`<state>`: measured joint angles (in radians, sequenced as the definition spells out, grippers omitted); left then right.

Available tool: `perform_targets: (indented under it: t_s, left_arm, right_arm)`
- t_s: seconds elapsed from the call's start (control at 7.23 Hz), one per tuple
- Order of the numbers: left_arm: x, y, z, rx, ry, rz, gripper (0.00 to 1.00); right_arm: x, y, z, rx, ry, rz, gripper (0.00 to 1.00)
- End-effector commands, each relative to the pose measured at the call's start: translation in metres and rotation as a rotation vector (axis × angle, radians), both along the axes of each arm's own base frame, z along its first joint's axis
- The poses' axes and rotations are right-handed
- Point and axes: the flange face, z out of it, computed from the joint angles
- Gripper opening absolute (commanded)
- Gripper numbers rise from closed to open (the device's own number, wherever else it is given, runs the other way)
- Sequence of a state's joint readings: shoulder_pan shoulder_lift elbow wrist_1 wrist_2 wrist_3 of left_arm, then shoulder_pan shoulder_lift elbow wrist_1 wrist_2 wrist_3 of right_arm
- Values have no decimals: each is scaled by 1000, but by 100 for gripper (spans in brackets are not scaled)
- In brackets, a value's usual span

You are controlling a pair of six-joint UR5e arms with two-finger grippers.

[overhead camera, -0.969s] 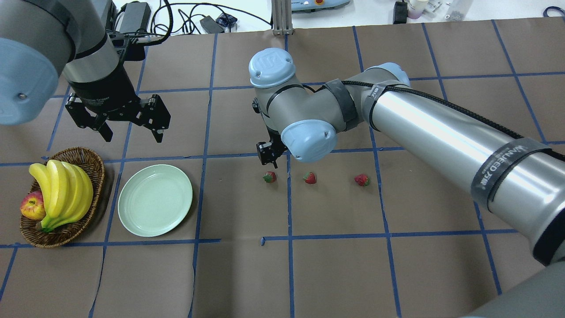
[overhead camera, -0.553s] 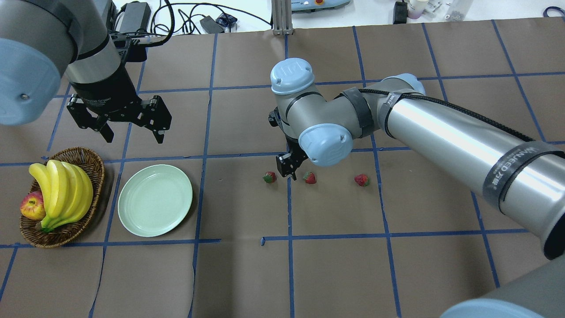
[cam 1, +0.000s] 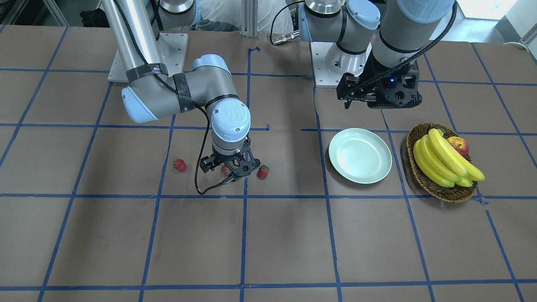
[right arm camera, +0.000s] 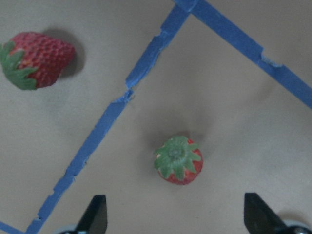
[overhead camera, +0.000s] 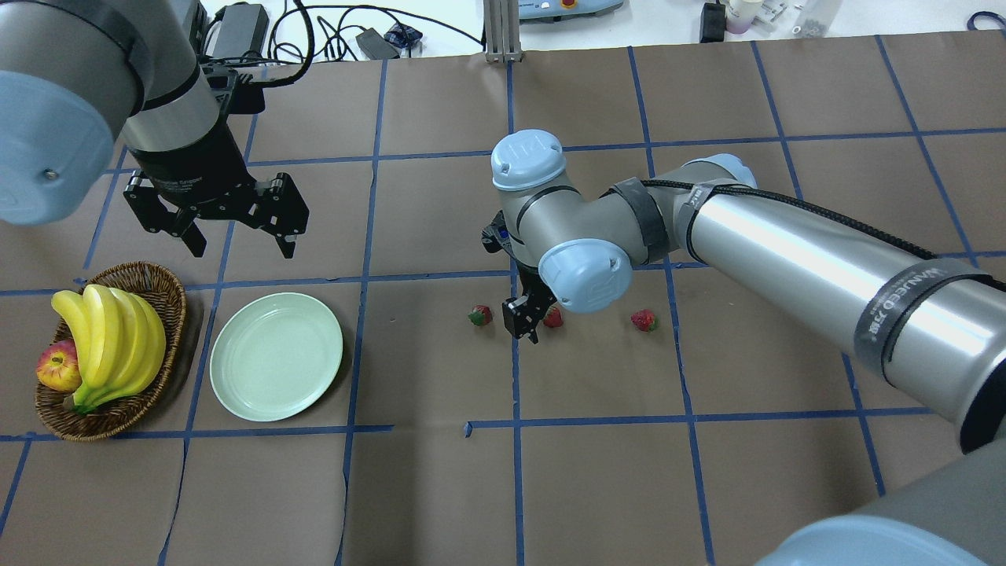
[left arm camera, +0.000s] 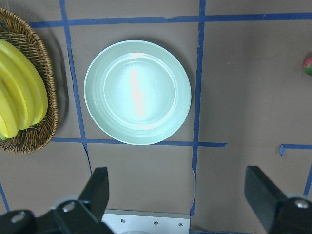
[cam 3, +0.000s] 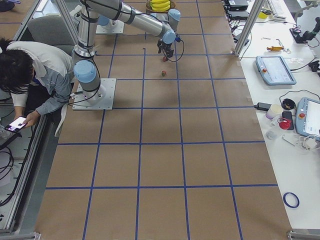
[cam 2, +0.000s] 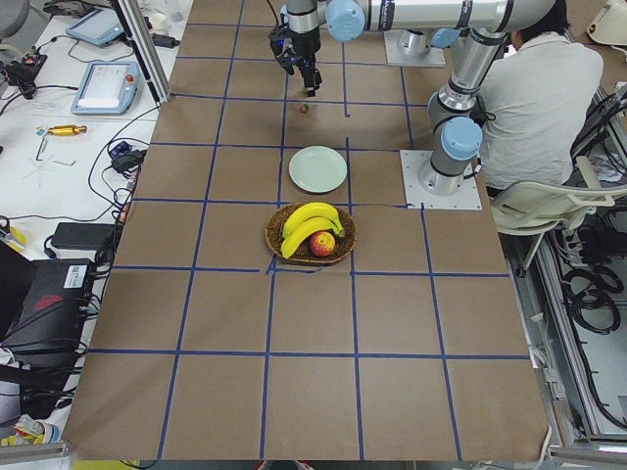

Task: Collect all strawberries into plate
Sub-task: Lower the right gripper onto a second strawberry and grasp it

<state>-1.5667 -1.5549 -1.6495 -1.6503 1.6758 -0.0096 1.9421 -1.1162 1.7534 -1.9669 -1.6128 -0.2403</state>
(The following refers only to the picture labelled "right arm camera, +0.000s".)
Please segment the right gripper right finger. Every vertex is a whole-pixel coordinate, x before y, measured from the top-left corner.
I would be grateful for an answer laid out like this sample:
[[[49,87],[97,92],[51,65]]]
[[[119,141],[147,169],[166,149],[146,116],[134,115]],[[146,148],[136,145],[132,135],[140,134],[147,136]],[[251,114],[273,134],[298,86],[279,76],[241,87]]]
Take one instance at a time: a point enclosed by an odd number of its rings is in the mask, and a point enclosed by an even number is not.
[[[244,225],[250,234],[310,234],[311,227],[282,220],[257,193],[244,195]]]

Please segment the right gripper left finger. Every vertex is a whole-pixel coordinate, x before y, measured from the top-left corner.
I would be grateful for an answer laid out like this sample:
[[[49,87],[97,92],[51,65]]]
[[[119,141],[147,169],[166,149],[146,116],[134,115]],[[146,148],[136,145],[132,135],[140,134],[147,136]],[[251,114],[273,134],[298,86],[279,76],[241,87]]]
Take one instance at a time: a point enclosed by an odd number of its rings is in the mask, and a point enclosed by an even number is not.
[[[108,225],[105,195],[95,195],[76,226],[77,234],[105,234]]]

